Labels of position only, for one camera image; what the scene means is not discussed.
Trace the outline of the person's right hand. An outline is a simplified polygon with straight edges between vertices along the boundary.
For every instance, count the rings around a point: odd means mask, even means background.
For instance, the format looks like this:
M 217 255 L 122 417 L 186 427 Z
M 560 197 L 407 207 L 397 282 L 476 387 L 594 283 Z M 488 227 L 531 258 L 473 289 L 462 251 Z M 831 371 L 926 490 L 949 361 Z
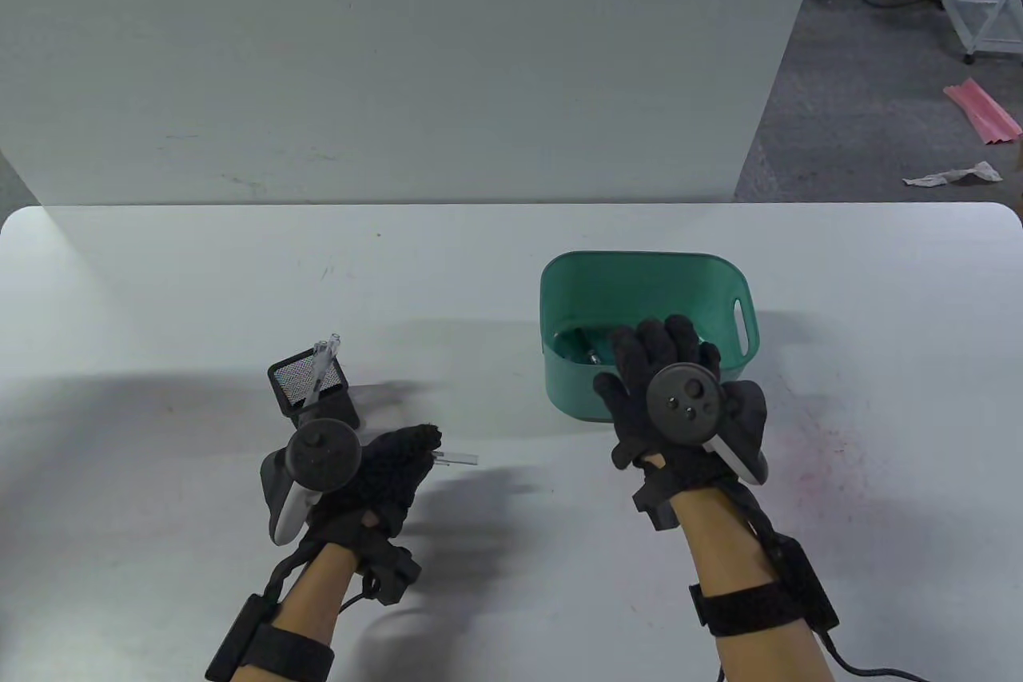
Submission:
M 721 354 L 682 314 L 611 332 L 614 373 L 593 389 L 618 442 L 611 462 L 635 466 L 659 493 L 708 489 L 720 481 L 763 485 L 765 394 L 750 380 L 723 380 Z

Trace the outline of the person's left hand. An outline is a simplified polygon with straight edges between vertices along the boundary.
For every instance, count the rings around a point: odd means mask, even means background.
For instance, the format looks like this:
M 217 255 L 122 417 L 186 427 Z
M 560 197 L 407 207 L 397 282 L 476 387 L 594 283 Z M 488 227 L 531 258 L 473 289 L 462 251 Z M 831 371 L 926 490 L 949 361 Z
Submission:
M 381 434 L 362 448 L 354 478 L 326 493 L 310 512 L 307 538 L 353 547 L 352 525 L 365 526 L 386 540 L 401 532 L 425 478 L 435 465 L 442 431 L 419 424 Z

